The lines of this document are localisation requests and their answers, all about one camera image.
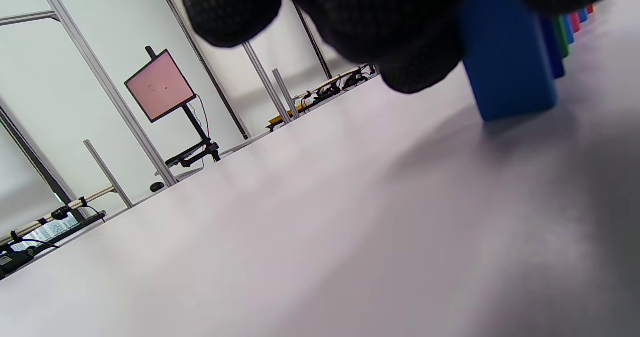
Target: monitor stand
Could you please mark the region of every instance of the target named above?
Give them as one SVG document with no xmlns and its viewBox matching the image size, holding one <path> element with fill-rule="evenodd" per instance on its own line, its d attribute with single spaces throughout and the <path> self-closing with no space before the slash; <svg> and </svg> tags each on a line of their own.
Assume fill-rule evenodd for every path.
<svg viewBox="0 0 640 337">
<path fill-rule="evenodd" d="M 144 49 L 149 54 L 149 57 L 151 57 L 152 61 L 157 59 L 158 55 L 154 52 L 153 48 L 151 48 L 150 45 L 147 45 Z M 201 159 L 204 159 L 208 155 L 211 155 L 215 162 L 219 162 L 220 155 L 218 154 L 218 149 L 220 147 L 218 146 L 218 144 L 214 141 L 211 141 L 211 138 L 209 138 L 204 130 L 202 130 L 202 126 L 198 123 L 196 116 L 194 116 L 194 113 L 188 105 L 185 104 L 184 106 L 182 106 L 182 110 L 187 115 L 187 118 L 189 118 L 189 121 L 198 132 L 201 141 L 193 147 L 190 147 L 187 150 L 183 151 L 182 153 L 171 157 L 170 159 L 167 159 L 165 164 L 169 168 L 178 165 L 183 166 L 183 168 L 190 168 L 192 164 L 200 161 Z M 204 150 L 192 157 L 192 155 L 201 148 L 204 148 Z"/>
</svg>

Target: green block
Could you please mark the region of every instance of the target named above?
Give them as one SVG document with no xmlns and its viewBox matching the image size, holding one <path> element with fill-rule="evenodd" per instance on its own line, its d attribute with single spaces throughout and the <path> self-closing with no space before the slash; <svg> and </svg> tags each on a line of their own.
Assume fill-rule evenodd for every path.
<svg viewBox="0 0 640 337">
<path fill-rule="evenodd" d="M 563 59 L 569 57 L 569 39 L 567 39 L 567 30 L 565 24 L 562 23 L 562 17 L 557 16 L 551 19 L 553 21 L 553 31 L 555 32 L 555 40 L 558 42 L 560 56 Z"/>
</svg>

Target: table surface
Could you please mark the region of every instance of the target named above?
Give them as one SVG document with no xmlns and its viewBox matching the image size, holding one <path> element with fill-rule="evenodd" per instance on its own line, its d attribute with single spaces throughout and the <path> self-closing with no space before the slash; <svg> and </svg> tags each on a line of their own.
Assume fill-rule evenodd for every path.
<svg viewBox="0 0 640 337">
<path fill-rule="evenodd" d="M 636 4 L 597 7 L 556 109 L 376 78 L 0 282 L 2 335 L 637 336 Z"/>
</svg>

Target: pink screen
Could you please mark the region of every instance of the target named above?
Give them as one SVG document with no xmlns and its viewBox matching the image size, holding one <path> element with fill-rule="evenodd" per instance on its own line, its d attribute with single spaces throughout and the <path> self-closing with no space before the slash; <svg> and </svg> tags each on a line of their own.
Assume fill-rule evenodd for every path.
<svg viewBox="0 0 640 337">
<path fill-rule="evenodd" d="M 151 121 L 194 97 L 169 53 L 161 54 L 126 86 Z"/>
</svg>

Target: gloved hand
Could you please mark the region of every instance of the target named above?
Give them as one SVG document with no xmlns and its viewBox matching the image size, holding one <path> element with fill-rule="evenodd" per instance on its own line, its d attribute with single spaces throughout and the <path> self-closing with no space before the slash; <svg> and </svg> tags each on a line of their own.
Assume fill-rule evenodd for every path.
<svg viewBox="0 0 640 337">
<path fill-rule="evenodd" d="M 194 30 L 231 48 L 262 32 L 282 0 L 183 0 Z M 576 11 L 598 0 L 524 0 L 545 14 Z M 322 39 L 346 59 L 377 65 L 387 86 L 417 93 L 442 81 L 464 50 L 455 19 L 461 0 L 293 0 Z"/>
</svg>

